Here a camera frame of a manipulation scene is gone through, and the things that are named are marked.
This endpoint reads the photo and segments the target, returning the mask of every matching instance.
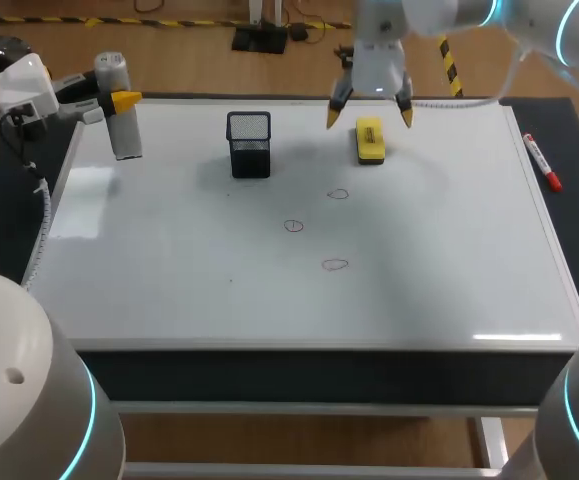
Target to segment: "whiteboard marker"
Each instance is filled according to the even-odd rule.
[[[549,182],[549,186],[551,190],[554,192],[559,192],[562,190],[562,184],[560,180],[558,180],[558,176],[551,170],[551,167],[547,163],[544,155],[538,148],[538,144],[534,141],[533,137],[528,133],[522,136],[525,145],[527,146],[527,150],[531,153],[531,156],[538,164],[540,171],[543,173],[545,177],[547,177],[547,181]]]

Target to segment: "whiteboard eraser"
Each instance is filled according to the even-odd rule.
[[[382,137],[382,122],[378,117],[360,117],[356,120],[358,140],[358,163],[382,165],[385,162],[385,141]]]

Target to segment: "yellow and black striped cable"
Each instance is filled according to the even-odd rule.
[[[442,61],[445,65],[445,72],[447,73],[447,78],[449,79],[449,86],[451,87],[451,95],[456,98],[463,98],[462,93],[462,83],[458,78],[458,70],[456,69],[456,63],[454,62],[453,55],[449,50],[449,41],[446,35],[438,37],[438,47],[440,48],[440,54],[442,55]]]
[[[99,24],[147,25],[150,27],[238,27],[249,25],[248,22],[234,20],[151,20],[142,18],[112,17],[11,17],[0,16],[0,23],[80,23],[86,27]],[[306,28],[315,30],[350,30],[346,22],[306,22]]]

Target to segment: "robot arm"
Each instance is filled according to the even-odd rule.
[[[484,26],[503,28],[525,52],[536,51],[564,71],[565,79],[567,69],[579,70],[579,0],[358,0],[353,69],[334,90],[328,127],[348,99],[336,96],[341,90],[395,99],[411,126],[405,112],[413,89],[400,40],[410,30],[437,36]],[[348,88],[338,88],[345,82]]]
[[[107,119],[117,158],[141,156],[137,122],[131,110],[142,99],[142,94],[110,84],[115,77],[123,75],[127,76],[122,55],[107,53],[98,56],[95,71],[52,83],[40,57],[35,53],[25,55],[0,73],[0,134],[4,122],[18,129],[38,125],[44,128],[43,120],[56,114],[86,124]],[[102,83],[108,87],[105,91],[101,91]],[[120,114],[132,113],[133,117],[124,115],[120,120]],[[131,130],[131,141],[123,135],[126,130]]]

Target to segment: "black mesh pen holder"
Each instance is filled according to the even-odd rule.
[[[227,140],[233,178],[268,178],[271,174],[269,112],[229,112]]]

